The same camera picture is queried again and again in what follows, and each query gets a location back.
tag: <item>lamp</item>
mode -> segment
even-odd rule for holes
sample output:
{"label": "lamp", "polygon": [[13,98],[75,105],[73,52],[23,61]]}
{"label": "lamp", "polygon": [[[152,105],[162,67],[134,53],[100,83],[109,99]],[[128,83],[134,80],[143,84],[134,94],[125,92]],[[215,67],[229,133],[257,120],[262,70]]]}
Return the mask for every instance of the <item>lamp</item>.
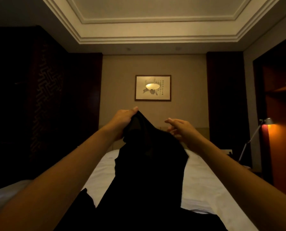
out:
{"label": "lamp", "polygon": [[246,142],[245,146],[243,147],[243,150],[242,150],[242,152],[241,152],[241,155],[240,155],[240,157],[239,157],[238,162],[241,161],[241,158],[243,157],[243,153],[245,152],[246,146],[251,142],[251,140],[252,140],[253,137],[256,135],[256,133],[259,131],[259,129],[261,128],[261,126],[262,126],[263,124],[265,124],[265,125],[272,125],[272,124],[274,124],[274,122],[272,121],[271,118],[266,118],[265,120],[260,119],[260,122],[261,122],[261,123],[259,124],[258,128],[256,129],[256,131],[255,131],[254,134],[252,135],[251,139],[250,139],[248,142]]}
{"label": "lamp", "polygon": [[160,88],[160,85],[156,84],[156,83],[149,83],[146,85],[146,88],[149,90],[156,90],[156,89]]}

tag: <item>artwork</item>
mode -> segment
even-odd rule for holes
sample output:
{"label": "artwork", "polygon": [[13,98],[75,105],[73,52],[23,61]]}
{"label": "artwork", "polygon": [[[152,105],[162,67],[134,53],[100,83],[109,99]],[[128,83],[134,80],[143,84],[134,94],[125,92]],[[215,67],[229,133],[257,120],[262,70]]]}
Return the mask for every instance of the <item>artwork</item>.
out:
{"label": "artwork", "polygon": [[170,75],[136,75],[135,101],[171,101]]}

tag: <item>hand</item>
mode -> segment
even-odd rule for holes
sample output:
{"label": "hand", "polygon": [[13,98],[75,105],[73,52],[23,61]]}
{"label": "hand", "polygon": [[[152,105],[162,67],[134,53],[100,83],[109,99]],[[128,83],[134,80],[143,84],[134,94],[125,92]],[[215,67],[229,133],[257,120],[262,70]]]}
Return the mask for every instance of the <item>hand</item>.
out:
{"label": "hand", "polygon": [[200,152],[199,143],[206,139],[189,122],[168,118],[165,123],[171,125],[167,131],[180,142],[184,142],[191,151]]}
{"label": "hand", "polygon": [[133,115],[139,110],[134,107],[130,110],[118,110],[111,121],[103,128],[114,135],[114,140],[120,140],[123,137],[123,129],[130,123]]}

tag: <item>lamp arm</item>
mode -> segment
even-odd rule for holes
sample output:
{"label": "lamp arm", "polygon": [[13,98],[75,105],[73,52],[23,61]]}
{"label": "lamp arm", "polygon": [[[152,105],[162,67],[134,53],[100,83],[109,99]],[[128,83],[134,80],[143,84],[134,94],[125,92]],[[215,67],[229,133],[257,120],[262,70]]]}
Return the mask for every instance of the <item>lamp arm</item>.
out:
{"label": "lamp arm", "polygon": [[252,135],[251,139],[245,143],[245,146],[243,147],[243,150],[241,152],[241,155],[239,157],[238,162],[240,162],[241,158],[243,157],[243,153],[245,152],[246,146],[253,140],[254,136],[256,135],[256,133],[259,131],[259,129],[261,128],[262,124],[264,121],[261,121],[261,123],[259,124],[259,126],[257,127],[257,129],[255,130],[254,134]]}

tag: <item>forearm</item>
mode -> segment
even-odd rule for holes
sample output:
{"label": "forearm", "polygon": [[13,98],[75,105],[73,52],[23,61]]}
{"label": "forearm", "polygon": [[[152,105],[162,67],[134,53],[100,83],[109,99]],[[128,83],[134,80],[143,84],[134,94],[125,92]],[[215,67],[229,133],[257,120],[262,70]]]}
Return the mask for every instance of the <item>forearm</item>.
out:
{"label": "forearm", "polygon": [[205,138],[198,153],[260,230],[286,230],[286,195],[223,154]]}
{"label": "forearm", "polygon": [[53,230],[113,141],[102,128],[33,180],[0,212],[0,230]]}

